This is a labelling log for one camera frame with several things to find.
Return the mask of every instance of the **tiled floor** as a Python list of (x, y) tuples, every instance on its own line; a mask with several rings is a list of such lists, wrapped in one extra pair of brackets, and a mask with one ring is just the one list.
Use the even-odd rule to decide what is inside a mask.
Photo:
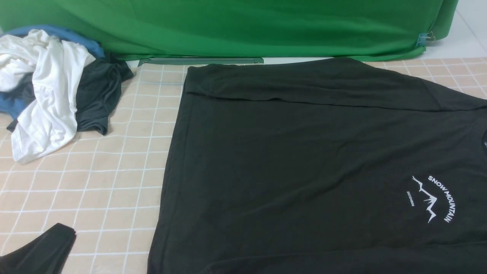
[[(487, 58), (371, 63), (487, 98)], [(107, 136), (87, 132), (60, 151), (12, 161), (0, 115), (0, 254), (57, 222), (78, 238), (63, 273), (144, 274), (187, 66), (145, 64), (124, 83)]]

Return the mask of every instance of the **black fabric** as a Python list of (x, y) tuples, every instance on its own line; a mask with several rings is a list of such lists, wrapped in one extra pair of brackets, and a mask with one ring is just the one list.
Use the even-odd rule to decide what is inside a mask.
[(485, 273), (486, 129), (351, 59), (189, 68), (148, 273)]
[(75, 240), (75, 231), (58, 223), (27, 245), (0, 257), (0, 274), (61, 274)]
[[(122, 82), (133, 77), (124, 61), (113, 56), (109, 59), (96, 59), (83, 69), (76, 94), (77, 131), (96, 130), (102, 135), (108, 132), (108, 118), (117, 106), (122, 94)], [(34, 101), (32, 81), (23, 81), (18, 87), (23, 90), (25, 105)], [(13, 132), (17, 125), (14, 120), (7, 126)]]

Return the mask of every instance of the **beige tile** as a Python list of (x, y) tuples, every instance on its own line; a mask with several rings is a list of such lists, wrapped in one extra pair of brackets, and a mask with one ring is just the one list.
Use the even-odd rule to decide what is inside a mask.
[(75, 230), (101, 230), (104, 210), (80, 210), (74, 224)]
[(154, 137), (150, 141), (150, 152), (169, 151), (171, 137)]
[(110, 136), (125, 136), (128, 126), (128, 123), (110, 124), (108, 133)]
[(139, 187), (142, 173), (142, 170), (120, 170), (115, 180), (115, 188)]
[(481, 74), (481, 73), (487, 74), (487, 63), (468, 65), (468, 68), (473, 74)]
[(385, 66), (388, 68), (389, 67), (404, 67), (404, 62), (403, 61), (388, 61), (388, 62), (385, 62)]
[(159, 97), (158, 108), (177, 108), (179, 107), (180, 97)]
[(140, 190), (139, 207), (159, 206), (162, 188), (143, 188)]
[(143, 187), (149, 186), (162, 186), (162, 180), (164, 178), (164, 170), (146, 170), (142, 181)]
[(0, 189), (4, 189), (3, 187), (7, 183), (7, 177), (9, 173), (0, 173)]
[(133, 121), (129, 123), (127, 136), (147, 137), (152, 132), (152, 121), (139, 122)]
[(159, 95), (159, 87), (160, 85), (158, 84), (144, 84), (140, 83), (139, 84), (139, 91), (138, 95), (153, 95), (157, 96)]
[(120, 98), (117, 108), (132, 108), (135, 101), (135, 95), (124, 95)]
[(477, 86), (477, 82), (472, 76), (455, 76), (459, 87)]
[(110, 117), (110, 123), (126, 123), (130, 121), (132, 115), (132, 109), (116, 109), (112, 117)]
[(149, 147), (149, 138), (127, 137), (123, 152), (146, 152)]
[(85, 189), (88, 181), (88, 171), (69, 171), (65, 172), (61, 179), (59, 189)]
[(15, 226), (14, 232), (41, 231), (46, 220), (47, 212), (23, 212)]
[(87, 190), (80, 208), (106, 208), (110, 199), (110, 190)]
[[(12, 168), (13, 171), (36, 171), (38, 170), (38, 166), (45, 160), (46, 157), (34, 160), (30, 163), (27, 164), (19, 164), (15, 163), (14, 167)], [(8, 161), (0, 161), (0, 167), (2, 165), (8, 165), (7, 167), (11, 167), (14, 163), (14, 160), (12, 158), (7, 158)]]
[(124, 141), (125, 138), (122, 136), (103, 137), (100, 139), (100, 143), (98, 144), (96, 151), (110, 153), (122, 152)]
[(146, 168), (165, 168), (168, 160), (166, 152), (153, 152), (147, 156)]
[(137, 83), (130, 83), (122, 86), (122, 96), (133, 95), (137, 93)]
[(0, 145), (0, 157), (12, 157), (12, 143), (4, 141)]
[(37, 238), (40, 233), (28, 233), (28, 234), (12, 234), (8, 239), (7, 243), (5, 244), (5, 249), (3, 252), (8, 254), (13, 252), (24, 245), (30, 243), (35, 238)]
[(91, 274), (90, 269), (93, 258), (94, 256), (69, 256), (62, 272), (67, 274)]
[(0, 158), (0, 171), (10, 171), (10, 169), (12, 168), (12, 170), (15, 170), (15, 168), (17, 167), (18, 165), (14, 162), (14, 159), (13, 158)]
[(148, 254), (129, 254), (125, 265), (125, 274), (146, 273), (148, 257)]
[(8, 239), (8, 235), (6, 234), (0, 235), (0, 246), (3, 246), (7, 242), (7, 239)]
[(421, 59), (404, 60), (406, 66), (424, 66)]
[(55, 192), (31, 192), (25, 203), (24, 210), (49, 210)]
[(61, 172), (38, 171), (34, 178), (32, 190), (55, 190), (61, 180)]
[(57, 223), (61, 223), (63, 225), (73, 227), (75, 222), (76, 211), (69, 210), (69, 211), (51, 211), (47, 216), (47, 222), (45, 225), (45, 229), (49, 229), (50, 227), (54, 226)]
[(96, 153), (94, 156), (93, 170), (116, 170), (120, 162), (120, 154)]
[(96, 243), (100, 232), (78, 232), (76, 233), (76, 241), (71, 254), (76, 253), (95, 253)]
[(449, 88), (457, 86), (457, 83), (455, 82), (455, 79), (453, 79), (453, 77), (435, 77), (434, 81), (440, 85)]
[(161, 83), (161, 73), (154, 71), (142, 71), (140, 74), (141, 82)]
[(388, 67), (388, 70), (399, 72), (404, 75), (409, 75), (408, 69), (405, 67)]
[(125, 252), (127, 250), (129, 234), (130, 231), (103, 231), (101, 233), (100, 243), (98, 244), (98, 249), (96, 250), (96, 252)]
[(0, 212), (0, 233), (10, 233), (15, 225), (19, 213)]
[(155, 108), (157, 104), (157, 97), (137, 95), (135, 98), (134, 108), (136, 109), (151, 109)]
[(446, 66), (428, 67), (428, 69), (433, 76), (450, 76), (450, 72)]
[(118, 274), (123, 273), (125, 255), (98, 254), (94, 260), (91, 274)]
[(484, 60), (482, 60), (482, 58), (480, 58), (480, 57), (479, 58), (463, 58), (462, 60), (466, 64), (482, 63), (482, 62), (484, 62)]
[(163, 83), (182, 83), (183, 73), (182, 72), (164, 72), (162, 74)]
[(408, 69), (412, 76), (430, 76), (430, 73), (426, 67), (408, 67)]
[(88, 179), (88, 189), (112, 188), (116, 171), (92, 172)]
[(155, 109), (134, 109), (132, 121), (153, 121)]
[(83, 131), (83, 132), (78, 132), (77, 134), (79, 136), (79, 140), (88, 140), (88, 139), (98, 140), (100, 138), (100, 133), (96, 131)]
[(154, 123), (154, 131), (152, 132), (152, 136), (172, 136), (174, 125), (174, 122)]
[(44, 171), (62, 171), (68, 159), (67, 154), (48, 155), (44, 157), (44, 161), (39, 165), (39, 170)]
[(155, 228), (159, 218), (159, 208), (139, 208), (135, 214), (133, 228)]
[(135, 209), (110, 209), (103, 229), (130, 229)]
[(145, 63), (144, 65), (142, 65), (142, 68), (144, 69), (144, 71), (154, 70), (154, 71), (159, 71), (160, 72), (160, 71), (162, 71), (163, 65), (160, 65), (160, 64), (147, 64), (147, 63)]
[(487, 75), (486, 74), (481, 74), (481, 75), (476, 75), (475, 79), (481, 86), (487, 86)]
[(160, 108), (155, 113), (157, 122), (175, 122), (178, 116), (178, 109)]
[(27, 198), (27, 192), (3, 192), (0, 193), (1, 211), (20, 211)]
[(443, 63), (447, 65), (457, 65), (457, 64), (463, 64), (463, 61), (460, 58), (446, 58), (442, 59)]
[(71, 152), (94, 152), (98, 140), (78, 140)]
[(183, 90), (180, 84), (161, 85), (160, 96), (181, 96)]
[(465, 65), (450, 65), (448, 66), (452, 75), (470, 75), (467, 66)]
[(69, 154), (66, 170), (90, 170), (93, 162), (93, 153)]
[(76, 209), (82, 195), (82, 191), (60, 190), (54, 199), (53, 209)]
[(441, 59), (423, 59), (423, 62), (427, 66), (443, 65)]
[(176, 72), (182, 72), (184, 71), (185, 66), (177, 66), (177, 65), (164, 65), (164, 71), (176, 71)]
[(142, 169), (146, 163), (146, 157), (146, 153), (122, 154), (122, 161), (120, 162), (119, 169)]
[(139, 189), (115, 189), (113, 190), (109, 207), (135, 207), (138, 196)]
[(154, 230), (132, 231), (132, 239), (130, 240), (129, 252), (148, 252), (153, 237)]
[(29, 190), (34, 180), (34, 172), (13, 172), (8, 176), (5, 190)]

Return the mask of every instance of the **t-shirt sleeve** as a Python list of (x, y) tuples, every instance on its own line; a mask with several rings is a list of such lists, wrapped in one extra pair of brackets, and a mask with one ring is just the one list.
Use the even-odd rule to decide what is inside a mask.
[(487, 101), (349, 58), (298, 64), (189, 68), (185, 92), (212, 98), (454, 111)]

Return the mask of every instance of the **pile of clothes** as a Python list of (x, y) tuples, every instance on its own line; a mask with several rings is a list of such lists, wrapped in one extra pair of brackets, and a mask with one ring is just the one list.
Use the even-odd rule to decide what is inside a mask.
[(0, 111), (13, 122), (13, 158), (28, 163), (66, 145), (76, 131), (105, 135), (133, 77), (127, 64), (65, 28), (36, 25), (0, 36)]

